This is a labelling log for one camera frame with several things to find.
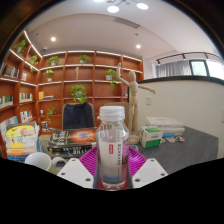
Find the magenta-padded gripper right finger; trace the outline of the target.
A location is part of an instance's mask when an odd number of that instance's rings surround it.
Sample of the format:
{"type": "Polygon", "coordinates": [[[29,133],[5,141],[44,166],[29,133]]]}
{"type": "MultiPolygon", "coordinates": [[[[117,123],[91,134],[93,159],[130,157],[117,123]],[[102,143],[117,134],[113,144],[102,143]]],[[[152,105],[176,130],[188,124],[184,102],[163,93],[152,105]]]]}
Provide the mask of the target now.
{"type": "Polygon", "coordinates": [[[155,158],[147,159],[132,147],[129,148],[128,169],[129,189],[141,188],[168,175],[155,158]]]}

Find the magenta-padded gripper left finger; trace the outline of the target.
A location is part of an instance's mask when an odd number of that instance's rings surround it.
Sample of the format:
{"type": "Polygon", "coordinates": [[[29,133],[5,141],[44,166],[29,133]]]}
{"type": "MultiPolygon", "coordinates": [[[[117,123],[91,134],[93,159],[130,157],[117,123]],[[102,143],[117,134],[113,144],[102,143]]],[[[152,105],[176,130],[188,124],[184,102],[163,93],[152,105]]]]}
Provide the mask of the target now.
{"type": "Polygon", "coordinates": [[[97,148],[87,151],[80,158],[71,158],[58,176],[84,188],[94,188],[97,172],[97,148]]]}

